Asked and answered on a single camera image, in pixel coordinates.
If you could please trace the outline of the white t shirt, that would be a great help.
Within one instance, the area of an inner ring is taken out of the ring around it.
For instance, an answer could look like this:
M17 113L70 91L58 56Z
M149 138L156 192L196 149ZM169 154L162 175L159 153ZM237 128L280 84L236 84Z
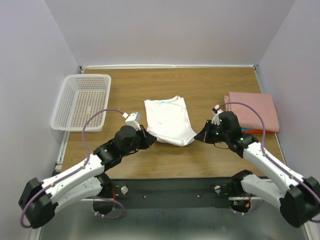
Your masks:
M160 143L184 147L194 141L196 132L192 129L187 106L183 97L145 100L147 132Z

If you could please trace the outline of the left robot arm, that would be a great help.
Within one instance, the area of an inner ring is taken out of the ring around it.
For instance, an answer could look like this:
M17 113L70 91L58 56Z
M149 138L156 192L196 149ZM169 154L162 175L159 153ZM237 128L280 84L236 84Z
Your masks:
M85 160L50 178L29 180L19 198L20 225L37 229L64 207L85 198L97 197L110 179L105 172L124 157L146 150L156 142L143 126L125 125L106 143L89 152Z

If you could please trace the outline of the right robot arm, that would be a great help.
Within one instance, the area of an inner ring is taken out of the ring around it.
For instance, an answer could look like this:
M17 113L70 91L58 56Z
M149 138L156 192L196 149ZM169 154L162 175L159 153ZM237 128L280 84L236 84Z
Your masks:
M243 170L232 177L233 189L274 206L291 226L298 228L320 213L320 183L314 177L296 173L270 154L256 137L242 132L232 111L217 111L194 139L212 145L225 143L229 150L258 167L269 181Z

